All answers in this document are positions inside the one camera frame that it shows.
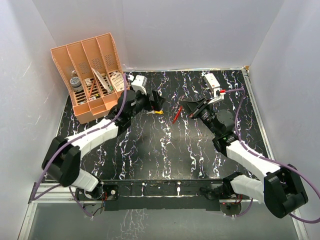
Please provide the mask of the key with yellow tag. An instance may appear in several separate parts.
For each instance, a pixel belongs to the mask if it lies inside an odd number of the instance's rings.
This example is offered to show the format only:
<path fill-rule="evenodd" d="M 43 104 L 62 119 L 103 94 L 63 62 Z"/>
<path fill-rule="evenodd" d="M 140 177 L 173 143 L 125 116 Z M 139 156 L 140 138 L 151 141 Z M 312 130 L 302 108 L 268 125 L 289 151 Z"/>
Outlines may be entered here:
<path fill-rule="evenodd" d="M 152 111 L 148 111 L 147 114 L 163 115 L 164 112 L 162 110 L 160 110 L 160 111 L 152 110 Z"/>

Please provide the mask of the red black keyring holder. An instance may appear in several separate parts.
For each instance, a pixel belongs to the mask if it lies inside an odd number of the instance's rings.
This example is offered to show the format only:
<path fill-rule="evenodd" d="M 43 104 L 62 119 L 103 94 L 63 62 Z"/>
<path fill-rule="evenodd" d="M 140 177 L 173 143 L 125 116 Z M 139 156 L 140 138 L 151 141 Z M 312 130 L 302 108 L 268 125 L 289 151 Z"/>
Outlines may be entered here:
<path fill-rule="evenodd" d="M 178 120 L 179 115 L 180 115 L 182 109 L 183 109 L 183 107 L 180 105 L 180 106 L 178 107 L 178 111 L 177 111 L 176 115 L 175 115 L 174 118 L 173 118 L 173 121 L 172 121 L 173 124 L 175 124 L 175 122 Z"/>

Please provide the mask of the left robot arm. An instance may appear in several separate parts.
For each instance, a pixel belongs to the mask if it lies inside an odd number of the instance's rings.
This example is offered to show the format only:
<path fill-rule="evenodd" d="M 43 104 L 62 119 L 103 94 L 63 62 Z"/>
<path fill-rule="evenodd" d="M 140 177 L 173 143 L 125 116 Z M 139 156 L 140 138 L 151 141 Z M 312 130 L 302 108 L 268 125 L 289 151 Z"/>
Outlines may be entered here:
<path fill-rule="evenodd" d="M 69 137 L 55 137 L 42 163 L 43 171 L 63 187 L 82 189 L 93 200 L 101 198 L 103 183 L 97 176 L 81 169 L 82 158 L 125 132 L 141 111 L 161 111 L 165 101 L 156 90 L 147 94 L 140 90 L 122 92 L 117 104 L 99 123 Z"/>

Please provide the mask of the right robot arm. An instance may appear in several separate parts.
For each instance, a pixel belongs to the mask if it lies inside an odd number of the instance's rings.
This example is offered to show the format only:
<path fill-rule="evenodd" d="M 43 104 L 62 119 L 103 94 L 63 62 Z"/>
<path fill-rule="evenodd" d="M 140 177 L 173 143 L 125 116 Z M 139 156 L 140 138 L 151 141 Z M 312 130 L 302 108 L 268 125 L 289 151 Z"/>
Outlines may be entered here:
<path fill-rule="evenodd" d="M 296 169 L 290 164 L 279 166 L 272 160 L 266 161 L 262 154 L 244 146 L 234 132 L 235 121 L 230 111 L 213 111 L 206 98 L 182 101 L 181 105 L 191 119 L 200 119 L 214 134 L 212 142 L 218 152 L 238 162 L 255 176 L 250 178 L 235 172 L 225 177 L 222 186 L 215 189 L 222 197 L 248 196 L 265 204 L 280 219 L 308 203 Z"/>

